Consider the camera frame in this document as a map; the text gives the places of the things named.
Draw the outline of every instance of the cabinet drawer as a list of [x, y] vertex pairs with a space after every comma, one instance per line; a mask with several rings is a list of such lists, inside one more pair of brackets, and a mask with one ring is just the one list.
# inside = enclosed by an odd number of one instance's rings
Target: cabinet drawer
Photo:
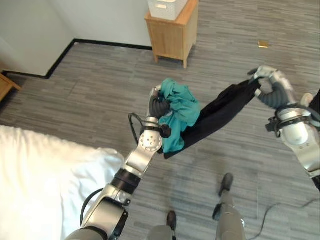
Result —
[[149, 22], [152, 50], [156, 55], [184, 59], [183, 27], [160, 22]]

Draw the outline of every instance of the black cable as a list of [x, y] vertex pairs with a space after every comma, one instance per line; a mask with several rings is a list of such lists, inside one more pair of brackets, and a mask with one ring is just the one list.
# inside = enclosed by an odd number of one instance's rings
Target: black cable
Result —
[[272, 204], [271, 206], [269, 206], [269, 207], [266, 209], [266, 211], [265, 211], [265, 213], [264, 213], [264, 216], [263, 216], [263, 220], [262, 220], [262, 224], [261, 224], [259, 233], [258, 233], [257, 235], [255, 235], [254, 237], [249, 238], [248, 240], [254, 240], [254, 239], [256, 239], [257, 237], [259, 237], [259, 236], [261, 235], [261, 233], [262, 233], [262, 231], [263, 231], [263, 229], [264, 229], [264, 226], [265, 226], [267, 214], [268, 214], [268, 212], [269, 212], [271, 209], [273, 209], [275, 206], [280, 206], [280, 205], [282, 205], [282, 206], [287, 206], [287, 207], [294, 208], [294, 209], [303, 209], [303, 208], [309, 206], [310, 204], [312, 204], [312, 203], [314, 203], [314, 202], [316, 202], [316, 201], [319, 201], [319, 200], [320, 200], [319, 198], [314, 198], [314, 199], [308, 201], [306, 204], [304, 204], [304, 205], [302, 205], [302, 206], [294, 206], [294, 205], [290, 205], [290, 204], [286, 204], [286, 203], [281, 203], [281, 202], [277, 202], [277, 203], [275, 203], [275, 204]]
[[136, 133], [135, 128], [134, 128], [134, 124], [132, 122], [132, 117], [135, 117], [139, 121], [141, 127], [143, 127], [142, 119], [135, 113], [130, 113], [128, 115], [131, 131], [132, 131], [132, 135], [134, 137], [135, 143], [138, 144], [138, 137], [137, 137], [137, 133]]
[[82, 225], [82, 222], [84, 220], [84, 213], [85, 213], [85, 209], [88, 205], [88, 203], [90, 202], [90, 200], [98, 193], [100, 193], [101, 191], [103, 190], [103, 188], [97, 190], [97, 191], [94, 191], [93, 193], [91, 193], [86, 199], [85, 201], [83, 202], [83, 205], [82, 205], [82, 208], [81, 208], [81, 214], [80, 214], [80, 226]]
[[129, 113], [128, 114], [128, 118], [129, 118], [129, 123], [130, 123], [130, 127], [131, 127], [131, 131], [132, 131], [132, 135], [134, 137], [134, 140], [135, 140], [135, 143], [138, 144], [138, 136], [137, 136], [137, 133], [136, 133], [136, 130], [134, 128], [134, 124], [132, 122], [132, 117], [134, 117], [135, 119], [137, 119], [141, 125], [141, 127], [143, 127], [143, 123], [145, 124], [155, 124], [157, 125], [158, 127], [161, 127], [160, 124], [156, 123], [156, 122], [152, 122], [152, 121], [146, 121], [146, 120], [142, 120], [141, 117], [139, 117], [136, 113]]

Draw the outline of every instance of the black shoe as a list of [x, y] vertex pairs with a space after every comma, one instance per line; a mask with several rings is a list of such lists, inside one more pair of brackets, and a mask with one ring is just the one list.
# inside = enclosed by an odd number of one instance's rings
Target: black shoe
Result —
[[170, 211], [166, 217], [166, 224], [171, 228], [172, 231], [175, 231], [177, 228], [177, 216], [174, 211]]
[[224, 175], [219, 191], [219, 197], [221, 197], [224, 190], [230, 191], [233, 181], [234, 176], [231, 173], [227, 173], [226, 175]]
[[219, 203], [215, 206], [214, 208], [214, 211], [213, 211], [213, 214], [212, 214], [212, 218], [213, 220], [215, 221], [219, 221], [220, 217], [221, 217], [221, 207], [222, 207], [222, 204]]

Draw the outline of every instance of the wooden furniture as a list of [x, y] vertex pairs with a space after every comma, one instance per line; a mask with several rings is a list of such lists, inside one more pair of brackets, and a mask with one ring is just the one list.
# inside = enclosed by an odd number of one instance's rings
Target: wooden furniture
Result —
[[21, 90], [21, 87], [15, 84], [6, 76], [0, 73], [0, 101], [7, 95], [7, 93], [12, 89], [16, 88]]
[[156, 63], [162, 56], [183, 60], [187, 68], [189, 52], [197, 41], [198, 11], [198, 0], [188, 0], [175, 21], [152, 17], [150, 11], [144, 16]]

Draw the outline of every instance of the black cloth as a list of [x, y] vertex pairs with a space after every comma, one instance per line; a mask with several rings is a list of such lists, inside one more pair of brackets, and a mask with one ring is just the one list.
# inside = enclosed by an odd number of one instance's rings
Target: black cloth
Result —
[[258, 82], [248, 84], [249, 80], [238, 85], [231, 85], [220, 93], [218, 98], [201, 110], [194, 126], [187, 127], [181, 133], [184, 140], [183, 149], [164, 154], [168, 159], [228, 124], [255, 96], [255, 91], [261, 87]]
[[[320, 114], [320, 90], [318, 91], [317, 95], [313, 98], [312, 102], [309, 105], [309, 108], [315, 110], [317, 113]], [[313, 177], [312, 181], [314, 182], [316, 188], [320, 191], [320, 176]]]
[[312, 102], [310, 102], [309, 108], [315, 110], [318, 114], [320, 114], [320, 90], [313, 98]]

